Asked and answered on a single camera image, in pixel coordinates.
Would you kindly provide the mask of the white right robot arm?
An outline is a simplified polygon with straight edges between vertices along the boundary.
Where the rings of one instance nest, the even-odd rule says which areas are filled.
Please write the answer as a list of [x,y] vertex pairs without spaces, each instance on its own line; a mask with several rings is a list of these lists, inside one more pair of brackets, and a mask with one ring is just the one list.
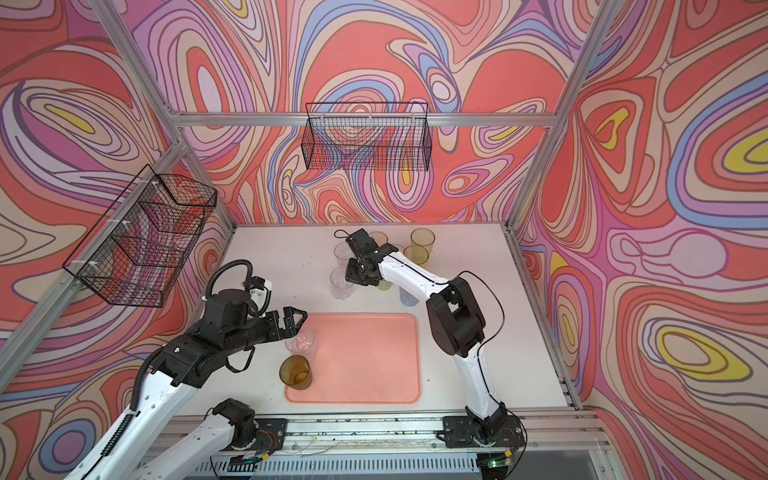
[[495,443],[508,420],[508,410],[495,398],[490,376],[485,373],[483,346],[486,320],[470,284],[461,275],[440,277],[408,259],[395,246],[378,244],[364,229],[352,233],[334,231],[345,241],[352,257],[345,267],[347,282],[377,286],[390,282],[426,307],[430,332],[436,345],[452,357],[463,382],[470,441]]

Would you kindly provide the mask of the dark olive dotted glass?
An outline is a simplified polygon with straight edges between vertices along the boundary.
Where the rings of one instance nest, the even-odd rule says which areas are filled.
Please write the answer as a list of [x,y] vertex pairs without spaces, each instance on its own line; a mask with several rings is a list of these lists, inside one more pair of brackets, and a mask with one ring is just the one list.
[[304,356],[292,355],[281,364],[279,377],[288,388],[306,390],[312,383],[310,363]]

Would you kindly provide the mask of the pink plastic tray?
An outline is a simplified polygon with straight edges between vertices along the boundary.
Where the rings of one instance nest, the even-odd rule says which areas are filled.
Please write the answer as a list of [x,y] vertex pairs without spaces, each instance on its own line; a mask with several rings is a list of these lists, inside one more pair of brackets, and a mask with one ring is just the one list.
[[401,313],[312,313],[312,382],[292,403],[413,404],[421,396],[417,319]]

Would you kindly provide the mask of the clear faceted glass tumbler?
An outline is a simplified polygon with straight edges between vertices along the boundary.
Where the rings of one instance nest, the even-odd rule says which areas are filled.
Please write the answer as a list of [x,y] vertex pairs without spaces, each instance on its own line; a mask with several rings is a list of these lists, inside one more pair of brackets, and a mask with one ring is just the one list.
[[285,346],[292,355],[299,355],[312,360],[318,351],[316,332],[310,327],[303,327],[295,336],[285,340]]

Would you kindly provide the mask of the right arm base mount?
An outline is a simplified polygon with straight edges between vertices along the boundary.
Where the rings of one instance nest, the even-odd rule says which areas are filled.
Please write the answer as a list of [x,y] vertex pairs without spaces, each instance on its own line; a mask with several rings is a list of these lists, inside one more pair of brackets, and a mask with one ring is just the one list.
[[444,416],[435,437],[448,448],[505,447],[516,451],[527,444],[520,418],[504,406],[484,419],[469,410],[464,415]]

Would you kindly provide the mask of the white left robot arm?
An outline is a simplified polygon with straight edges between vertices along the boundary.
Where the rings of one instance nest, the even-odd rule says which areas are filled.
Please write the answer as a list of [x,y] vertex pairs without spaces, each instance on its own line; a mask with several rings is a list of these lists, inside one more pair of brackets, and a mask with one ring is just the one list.
[[254,410],[225,399],[202,423],[154,460],[141,466],[165,426],[220,369],[238,373],[231,356],[253,355],[257,346],[296,336],[306,311],[287,306],[269,310],[271,292],[257,277],[239,289],[206,288],[202,317],[182,335],[152,352],[134,381],[128,407],[107,433],[69,473],[71,479],[181,479],[204,459],[225,450],[256,451],[265,439],[267,452],[279,442],[263,431]]

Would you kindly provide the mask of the clear glass tumbler front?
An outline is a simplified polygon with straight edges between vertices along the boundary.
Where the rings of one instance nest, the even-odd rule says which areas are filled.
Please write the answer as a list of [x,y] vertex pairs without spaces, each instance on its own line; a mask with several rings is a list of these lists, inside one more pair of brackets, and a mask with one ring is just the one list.
[[355,290],[356,285],[346,279],[344,267],[337,267],[329,276],[331,294],[337,300],[349,298]]

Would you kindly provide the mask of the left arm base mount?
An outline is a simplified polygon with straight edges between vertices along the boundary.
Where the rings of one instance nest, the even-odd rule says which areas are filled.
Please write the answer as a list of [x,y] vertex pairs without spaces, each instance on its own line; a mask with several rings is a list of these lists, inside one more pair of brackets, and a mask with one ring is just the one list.
[[223,417],[231,430],[226,450],[273,454],[283,448],[288,426],[286,418],[258,417],[250,406],[232,398],[216,405],[212,414]]

